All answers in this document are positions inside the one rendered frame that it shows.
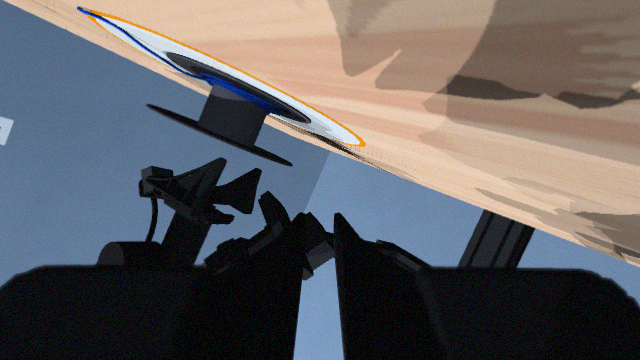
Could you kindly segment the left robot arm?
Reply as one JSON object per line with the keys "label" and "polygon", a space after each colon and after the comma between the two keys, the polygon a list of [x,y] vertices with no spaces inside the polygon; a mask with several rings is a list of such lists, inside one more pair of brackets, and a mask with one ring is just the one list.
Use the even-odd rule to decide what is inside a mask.
{"label": "left robot arm", "polygon": [[[174,176],[173,170],[155,166],[149,166],[141,170],[142,179],[139,181],[139,196],[163,199],[160,197],[161,192],[159,190],[146,183],[149,175],[172,177]],[[236,240],[232,238],[219,244],[216,247],[217,250],[205,258],[202,264],[213,274],[216,275],[231,268],[276,238],[261,198],[258,202],[267,225],[249,240],[242,237]],[[199,252],[196,250],[183,252],[169,248],[163,241],[161,244],[156,241],[109,242],[103,247],[95,265],[194,264]]]}

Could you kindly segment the orange painted ring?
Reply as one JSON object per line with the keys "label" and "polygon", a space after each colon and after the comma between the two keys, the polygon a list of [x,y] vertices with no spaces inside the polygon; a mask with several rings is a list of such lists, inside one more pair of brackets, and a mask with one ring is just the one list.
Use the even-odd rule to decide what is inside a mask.
{"label": "orange painted ring", "polygon": [[[183,45],[183,46],[186,46],[186,47],[188,47],[188,48],[190,48],[190,49],[193,49],[193,50],[195,50],[195,51],[197,51],[197,52],[199,52],[199,53],[201,53],[201,54],[204,54],[204,55],[206,55],[206,56],[208,56],[208,57],[210,57],[210,58],[212,58],[212,59],[215,59],[215,60],[217,60],[217,61],[219,61],[219,62],[221,62],[221,63],[223,63],[223,64],[225,64],[225,65],[228,65],[228,66],[230,66],[230,67],[232,67],[232,68],[234,68],[234,69],[236,69],[236,70],[238,70],[238,71],[240,71],[240,72],[242,72],[242,73],[244,73],[244,74],[246,74],[246,75],[248,75],[248,76],[250,76],[250,77],[252,77],[252,78],[254,78],[254,79],[256,79],[256,80],[258,80],[258,81],[260,81],[260,82],[262,82],[262,83],[264,83],[264,84],[266,84],[266,85],[268,85],[268,86],[270,86],[270,87],[272,87],[272,88],[274,88],[274,89],[276,89],[276,90],[278,90],[278,91],[280,91],[280,92],[282,92],[282,93],[284,93],[284,94],[286,94],[286,95],[288,95],[288,96],[290,96],[290,97],[292,97],[293,99],[295,99],[295,100],[297,100],[297,101],[299,101],[299,102],[301,102],[301,103],[305,104],[306,106],[308,106],[308,107],[312,108],[313,110],[315,110],[315,111],[319,112],[320,114],[322,114],[322,115],[326,116],[327,118],[331,119],[331,120],[332,120],[332,121],[334,121],[335,123],[339,124],[340,126],[342,126],[343,128],[345,128],[346,130],[348,130],[348,131],[349,131],[350,133],[352,133],[355,137],[357,137],[357,138],[359,139],[359,141],[360,141],[360,144],[359,144],[359,145],[353,145],[353,144],[348,144],[348,143],[345,143],[345,144],[353,145],[353,146],[358,146],[358,147],[365,147],[365,146],[366,146],[366,143],[365,143],[365,142],[364,142],[364,141],[363,141],[363,140],[362,140],[362,139],[361,139],[357,134],[355,134],[355,133],[354,133],[354,132],[352,132],[350,129],[348,129],[347,127],[343,126],[342,124],[340,124],[340,123],[339,123],[339,122],[337,122],[336,120],[334,120],[334,119],[332,119],[331,117],[329,117],[329,116],[325,115],[324,113],[320,112],[319,110],[317,110],[317,109],[315,109],[315,108],[311,107],[310,105],[308,105],[308,104],[306,104],[306,103],[302,102],[301,100],[299,100],[299,99],[297,99],[297,98],[295,98],[295,97],[293,97],[293,96],[291,96],[291,95],[287,94],[286,92],[284,92],[284,91],[282,91],[282,90],[280,90],[280,89],[278,89],[278,88],[276,88],[276,87],[274,87],[274,86],[272,86],[272,85],[270,85],[270,84],[268,84],[268,83],[266,83],[266,82],[264,82],[264,81],[262,81],[262,80],[260,80],[260,79],[258,79],[258,78],[256,78],[256,77],[254,77],[254,76],[252,76],[252,75],[250,75],[250,74],[248,74],[248,73],[246,73],[246,72],[244,72],[244,71],[242,71],[242,70],[240,70],[240,69],[238,69],[238,68],[236,68],[236,67],[234,67],[234,66],[231,66],[231,65],[229,65],[229,64],[227,64],[227,63],[225,63],[225,62],[223,62],[223,61],[221,61],[221,60],[219,60],[219,59],[217,59],[217,58],[214,58],[214,57],[212,57],[212,56],[210,56],[210,55],[208,55],[208,54],[206,54],[206,53],[204,53],[204,52],[201,52],[201,51],[199,51],[199,50],[197,50],[197,49],[195,49],[195,48],[193,48],[193,47],[190,47],[190,46],[188,46],[188,45],[186,45],[186,44],[183,44],[183,43],[181,43],[181,42],[179,42],[179,41],[177,41],[177,40],[174,40],[174,39],[172,39],[172,38],[170,38],[170,37],[167,37],[167,36],[162,35],[162,34],[160,34],[160,33],[158,33],[158,32],[155,32],[155,31],[153,31],[153,30],[150,30],[150,29],[145,28],[145,27],[143,27],[143,26],[140,26],[140,25],[138,25],[138,24],[132,23],[132,22],[130,22],[130,21],[127,21],[127,20],[121,19],[121,18],[116,17],[116,16],[113,16],[113,15],[109,15],[109,14],[106,14],[106,13],[103,13],[103,12],[99,12],[99,11],[94,11],[94,10],[85,10],[85,11],[88,11],[88,12],[94,13],[94,14],[99,15],[99,16],[105,16],[105,17],[113,18],[113,19],[116,19],[116,20],[119,20],[119,21],[122,21],[122,22],[125,22],[125,23],[128,23],[128,24],[131,24],[131,25],[137,26],[137,27],[139,27],[139,28],[145,29],[145,30],[147,30],[147,31],[150,31],[150,32],[152,32],[152,33],[155,33],[155,34],[157,34],[157,35],[160,35],[160,36],[162,36],[162,37],[165,37],[165,38],[167,38],[167,39],[169,39],[169,40],[172,40],[172,41],[174,41],[174,42],[176,42],[176,43],[179,43],[179,44],[181,44],[181,45]],[[96,23],[98,26],[100,26],[101,28],[103,28],[104,30],[106,30],[104,27],[102,27],[102,26],[101,26],[101,25],[100,25],[100,24],[99,24],[99,23],[94,19],[94,17],[92,17],[92,16],[90,16],[90,15],[86,15],[86,16],[87,16],[88,18],[90,18],[90,19],[91,19],[94,23]],[[106,31],[107,31],[107,32],[109,32],[108,30],[106,30]],[[109,32],[109,33],[110,33],[110,34],[112,34],[111,32]],[[112,34],[112,35],[114,35],[114,34]],[[114,36],[115,36],[115,35],[114,35]],[[117,36],[115,36],[115,37],[117,37]],[[117,38],[118,38],[118,37],[117,37]]]}

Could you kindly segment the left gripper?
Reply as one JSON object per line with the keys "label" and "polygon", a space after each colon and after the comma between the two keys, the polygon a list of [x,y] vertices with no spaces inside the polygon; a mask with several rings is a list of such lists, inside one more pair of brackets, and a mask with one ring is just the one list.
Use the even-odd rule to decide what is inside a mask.
{"label": "left gripper", "polygon": [[146,183],[162,192],[163,203],[175,210],[163,239],[166,246],[183,252],[200,251],[212,224],[233,222],[235,216],[222,213],[213,204],[230,205],[243,214],[252,213],[262,170],[255,168],[216,186],[226,163],[221,157],[177,176],[147,177]]}

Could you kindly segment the blue wire loop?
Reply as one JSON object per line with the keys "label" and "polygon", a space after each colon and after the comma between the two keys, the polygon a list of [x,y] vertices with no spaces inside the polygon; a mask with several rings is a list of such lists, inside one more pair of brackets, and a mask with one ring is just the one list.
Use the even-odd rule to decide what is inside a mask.
{"label": "blue wire loop", "polygon": [[[136,40],[133,36],[131,36],[128,32],[126,32],[124,29],[120,28],[119,26],[115,25],[114,23],[112,23],[112,22],[108,21],[107,19],[105,19],[105,18],[103,18],[103,17],[101,17],[101,16],[99,16],[99,15],[96,15],[96,14],[94,14],[94,13],[91,13],[91,12],[85,11],[85,10],[83,10],[83,9],[82,9],[82,8],[80,8],[80,7],[77,7],[77,10],[79,10],[80,12],[82,12],[82,13],[84,13],[84,14],[87,14],[87,15],[90,15],[90,16],[92,16],[92,17],[98,18],[98,19],[100,19],[100,20],[102,20],[102,21],[104,21],[104,22],[106,22],[106,23],[108,23],[108,24],[112,25],[113,27],[117,28],[118,30],[120,30],[121,32],[123,32],[125,35],[127,35],[129,38],[131,38],[134,42],[136,42],[138,45],[140,45],[142,48],[144,48],[145,50],[147,50],[148,52],[150,52],[150,53],[151,53],[151,54],[153,54],[154,56],[158,57],[159,59],[161,59],[162,61],[164,61],[165,63],[167,63],[168,65],[170,65],[171,67],[173,67],[174,69],[176,69],[176,70],[180,71],[180,72],[181,72],[181,73],[183,73],[183,74],[186,74],[186,75],[188,75],[188,76],[190,76],[190,77],[193,77],[193,78],[197,78],[197,79],[200,79],[200,80],[204,80],[204,81],[206,81],[209,85],[211,85],[211,84],[212,84],[212,85],[213,85],[213,84],[219,85],[219,86],[221,86],[221,87],[223,87],[223,88],[225,88],[225,89],[227,89],[227,90],[229,90],[229,91],[231,91],[231,92],[233,92],[233,93],[235,93],[235,94],[239,95],[240,97],[242,97],[242,98],[244,98],[244,99],[246,99],[246,100],[250,101],[251,103],[253,103],[253,104],[255,104],[255,105],[259,106],[260,108],[262,108],[263,110],[265,110],[265,111],[267,112],[267,115],[269,115],[270,113],[272,113],[272,114],[283,114],[283,113],[284,113],[284,112],[283,112],[283,110],[282,110],[280,107],[276,106],[275,104],[273,104],[273,103],[271,103],[271,102],[269,102],[269,101],[267,101],[267,100],[265,100],[265,99],[263,99],[263,98],[261,98],[261,97],[259,97],[259,96],[256,96],[256,95],[254,95],[254,94],[252,94],[252,93],[250,93],[250,92],[246,91],[245,89],[243,89],[243,88],[241,88],[241,87],[239,87],[239,86],[237,86],[237,85],[235,85],[235,84],[232,84],[232,83],[230,83],[230,82],[228,82],[228,81],[226,81],[226,80],[223,80],[223,79],[221,79],[221,78],[219,78],[219,77],[213,76],[213,75],[211,75],[211,74],[203,73],[203,72],[201,72],[201,73],[200,73],[200,76],[201,76],[201,77],[198,77],[198,76],[195,76],[195,75],[189,74],[189,73],[187,73],[187,72],[185,72],[185,71],[183,71],[183,70],[179,69],[178,67],[174,66],[173,64],[171,64],[170,62],[168,62],[167,60],[165,60],[164,58],[162,58],[161,56],[159,56],[158,54],[156,54],[155,52],[153,52],[152,50],[150,50],[150,49],[149,49],[149,48],[147,48],[146,46],[144,46],[142,43],[140,43],[138,40]],[[208,77],[211,77],[211,78],[214,78],[214,79],[206,78],[205,76],[208,76]],[[206,80],[205,80],[205,79],[206,79]],[[215,80],[215,79],[216,79],[216,80]],[[219,81],[218,81],[218,80],[219,80]],[[212,82],[211,82],[211,81],[212,81]],[[215,83],[213,83],[213,82],[215,82]],[[211,84],[210,84],[210,83],[211,83]],[[221,84],[221,85],[220,85],[220,84]],[[212,85],[211,85],[211,86],[212,86]],[[223,86],[223,85],[224,85],[224,86]],[[226,86],[227,86],[227,87],[226,87]],[[232,89],[231,89],[231,88],[232,88]],[[234,90],[234,89],[235,89],[235,90]],[[239,92],[239,91],[240,91],[240,92]],[[244,94],[244,93],[245,93],[245,94]],[[250,95],[250,96],[249,96],[249,95]],[[259,104],[258,104],[258,103],[259,103]],[[261,104],[261,105],[260,105],[260,104]],[[263,107],[263,106],[264,106],[264,107]],[[275,108],[277,108],[277,109],[278,109],[278,110],[280,110],[281,112],[275,112],[275,110],[272,108],[272,106],[273,106],[273,107],[275,107]],[[267,109],[266,109],[265,107],[266,107]],[[268,109],[269,109],[269,110],[268,110]],[[272,110],[272,111],[271,111],[271,110]]]}

